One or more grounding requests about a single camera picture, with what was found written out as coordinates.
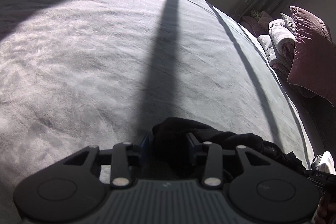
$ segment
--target patterned cushion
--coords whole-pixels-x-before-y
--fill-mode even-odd
[[[261,18],[261,13],[256,11],[256,10],[252,10],[251,11],[251,17],[255,18],[256,21],[259,21]]]

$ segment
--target circular pad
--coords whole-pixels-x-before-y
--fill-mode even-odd
[[[247,168],[231,182],[228,197],[243,214],[266,223],[308,220],[319,202],[311,181],[279,164]]]
[[[286,201],[295,195],[295,188],[284,180],[266,180],[257,186],[258,194],[270,201]]]
[[[42,183],[37,189],[41,198],[50,201],[62,201],[71,198],[76,192],[77,186],[67,179],[51,179]]]
[[[68,223],[97,208],[105,188],[81,166],[51,165],[23,180],[13,197],[19,212],[30,220]]]

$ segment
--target cushion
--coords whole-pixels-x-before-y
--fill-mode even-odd
[[[332,43],[332,42],[333,42],[333,39],[332,39],[332,37],[331,37],[330,28],[329,28],[329,26],[328,26],[327,24],[326,24],[325,26],[327,27],[328,34],[329,34],[329,36],[330,36],[330,41],[331,41],[331,43]]]
[[[240,25],[242,25],[245,29],[247,29],[251,34],[255,35],[254,30],[252,29],[251,25],[249,23],[247,23],[244,20],[241,20],[239,22]]]
[[[259,21],[261,18],[261,13],[256,10],[252,10],[251,17],[255,18],[256,21]]]
[[[263,29],[268,33],[268,25],[273,21],[273,18],[266,12],[261,12],[261,18],[258,21],[258,24],[263,27]]]
[[[324,22],[291,6],[295,51],[288,83],[303,86],[336,106],[336,51]]]
[[[295,35],[294,20],[290,16],[285,15],[283,13],[280,13],[280,15],[282,16],[282,19],[284,20],[288,30],[290,30],[292,32],[292,34]]]
[[[242,20],[250,24],[255,37],[258,37],[262,34],[267,34],[265,30],[258,24],[257,20],[255,20],[253,17],[242,16]]]

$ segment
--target finger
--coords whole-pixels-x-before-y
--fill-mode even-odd
[[[330,203],[328,205],[328,210],[331,212],[336,212],[336,203]]]
[[[315,224],[326,224],[326,221],[323,218],[320,218],[319,216],[315,216],[314,221]]]
[[[326,217],[327,216],[327,210],[325,209],[325,208],[323,208],[322,206],[319,206],[318,208],[317,208],[317,215],[319,216],[319,217]]]

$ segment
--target ridged surface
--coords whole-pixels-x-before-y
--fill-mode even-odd
[[[196,181],[140,180],[112,192],[91,216],[72,224],[252,224],[231,209],[219,191]],[[21,224],[34,224],[24,220]]]

